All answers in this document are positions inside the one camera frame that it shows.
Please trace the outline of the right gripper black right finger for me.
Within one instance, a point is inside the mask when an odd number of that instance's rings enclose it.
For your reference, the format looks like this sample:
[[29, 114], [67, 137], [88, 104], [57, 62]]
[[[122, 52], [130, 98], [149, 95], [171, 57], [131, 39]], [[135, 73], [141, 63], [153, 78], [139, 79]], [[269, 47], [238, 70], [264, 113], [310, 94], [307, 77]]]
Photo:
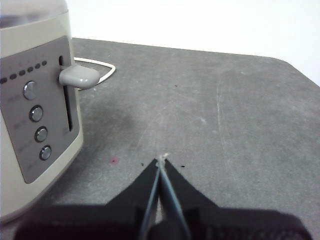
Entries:
[[302, 221], [270, 209], [227, 208], [193, 187], [167, 160], [157, 160], [164, 220], [151, 240], [310, 240]]

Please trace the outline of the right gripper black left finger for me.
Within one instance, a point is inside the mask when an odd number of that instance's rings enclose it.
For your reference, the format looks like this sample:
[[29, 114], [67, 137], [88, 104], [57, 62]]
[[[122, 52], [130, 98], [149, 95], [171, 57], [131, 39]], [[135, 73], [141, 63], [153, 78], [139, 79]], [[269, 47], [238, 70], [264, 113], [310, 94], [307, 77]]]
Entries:
[[157, 177], [156, 159], [107, 204], [39, 208], [27, 215], [16, 240], [136, 240]]

